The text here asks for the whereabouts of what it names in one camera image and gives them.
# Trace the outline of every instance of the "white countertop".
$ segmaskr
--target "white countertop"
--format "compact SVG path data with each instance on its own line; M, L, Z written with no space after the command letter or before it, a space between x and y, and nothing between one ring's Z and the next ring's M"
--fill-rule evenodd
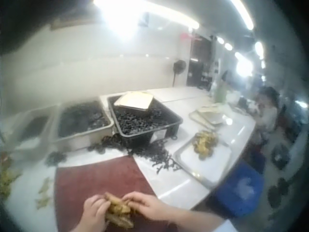
M204 90L195 87L182 87L153 89L148 92L154 94L165 106L183 118L183 123L177 134L178 139L176 141L169 140L166 143L166 149L170 153L175 152L196 132L203 129L201 125L192 121L188 114L210 101ZM106 96L101 96L101 99L106 107ZM254 130L255 121L249 116L234 113L229 107L225 108L225 113L233 119L233 124L223 125L218 132L232 149L232 158L228 168L230 170L240 158ZM69 153L67 162L60 166L85 165L124 155L126 154L114 149L107 150L104 155L99 155L95 151L79 150ZM156 174L156 168L152 167L149 161L139 157L135 157L135 160L156 195L170 205L191 209L211 192L210 189L204 187L183 170L176 172L161 170L159 174ZM11 196L5 202L8 213L25 231L57 231L54 203L52 202L50 206L40 210L37 210L35 206L35 199L39 198L38 191L43 180L46 177L54 179L56 169L47 168L43 159L35 163L18 162L16 165L22 168L23 175L12 184ZM54 186L52 185L48 191L49 196L53 197L53 191Z

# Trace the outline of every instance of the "blue plastic crate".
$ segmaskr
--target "blue plastic crate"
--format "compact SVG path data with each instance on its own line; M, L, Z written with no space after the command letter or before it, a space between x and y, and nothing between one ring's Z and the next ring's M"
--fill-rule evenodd
M241 217L257 208L263 186L263 177L241 160L214 196L233 216Z

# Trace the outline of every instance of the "person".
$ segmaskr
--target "person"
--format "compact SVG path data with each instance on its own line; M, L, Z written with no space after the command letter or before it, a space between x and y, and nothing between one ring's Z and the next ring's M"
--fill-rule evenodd
M168 221L192 232L237 232L230 221L211 214L183 210L169 206L155 196L132 192L123 197L128 206L147 219ZM110 203L103 196L96 195L84 203L80 223L71 232L102 232L106 228L105 212Z
M270 133L275 129L278 114L278 93L273 87L264 87L259 92L257 103L260 113L253 116L256 121L253 143L260 145L268 141Z

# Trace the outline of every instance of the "dark hair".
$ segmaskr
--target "dark hair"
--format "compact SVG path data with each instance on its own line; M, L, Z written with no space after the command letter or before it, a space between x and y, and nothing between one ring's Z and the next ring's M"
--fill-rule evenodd
M276 108L279 107L279 93L273 87L263 87L259 93L267 96Z

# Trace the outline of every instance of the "brown cutting mat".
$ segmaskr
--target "brown cutting mat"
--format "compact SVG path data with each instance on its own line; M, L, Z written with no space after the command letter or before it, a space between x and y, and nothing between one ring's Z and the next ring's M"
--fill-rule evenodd
M117 197L133 191L155 195L132 157L78 167L58 168L55 181L55 209L59 232L69 232L79 222L84 201L96 194L110 192ZM175 231L165 222L153 222L133 215L134 228L124 230L111 223L108 232Z

